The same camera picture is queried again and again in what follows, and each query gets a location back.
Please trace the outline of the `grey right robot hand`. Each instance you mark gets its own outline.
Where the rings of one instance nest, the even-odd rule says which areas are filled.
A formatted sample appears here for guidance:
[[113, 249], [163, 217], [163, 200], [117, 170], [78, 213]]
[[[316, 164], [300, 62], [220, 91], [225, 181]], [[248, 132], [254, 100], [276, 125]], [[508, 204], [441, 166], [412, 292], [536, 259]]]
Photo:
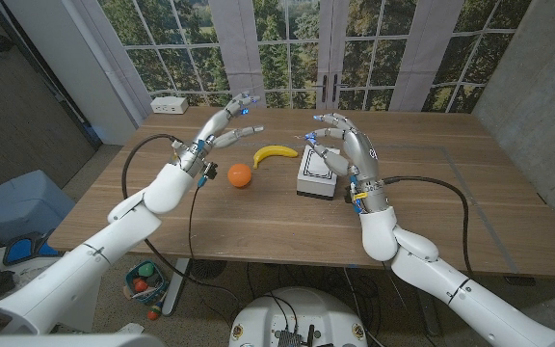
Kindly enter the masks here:
[[[314, 130], [305, 134], [304, 138], [333, 173], [342, 176], [353, 175], [359, 182], [378, 180], [378, 156], [365, 133], [350, 119], [337, 113], [316, 115], [313, 118], [330, 124], [330, 128]], [[347, 157], [336, 154], [320, 144], [318, 139], [322, 137], [342, 140]]]

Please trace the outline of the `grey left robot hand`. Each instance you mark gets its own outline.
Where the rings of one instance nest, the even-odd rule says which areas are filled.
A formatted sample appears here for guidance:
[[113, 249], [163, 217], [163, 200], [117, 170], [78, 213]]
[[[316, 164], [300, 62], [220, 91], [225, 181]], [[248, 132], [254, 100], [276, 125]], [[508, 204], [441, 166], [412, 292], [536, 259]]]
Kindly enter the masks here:
[[249, 112], [248, 106], [259, 99], [258, 95], [250, 95], [248, 92], [234, 96], [207, 121], [189, 145], [179, 140], [172, 143], [176, 153], [173, 163], [189, 176], [195, 177], [204, 166], [204, 158], [213, 148], [229, 147], [243, 137], [263, 131], [263, 125], [255, 125], [225, 132], [232, 120], [246, 115]]

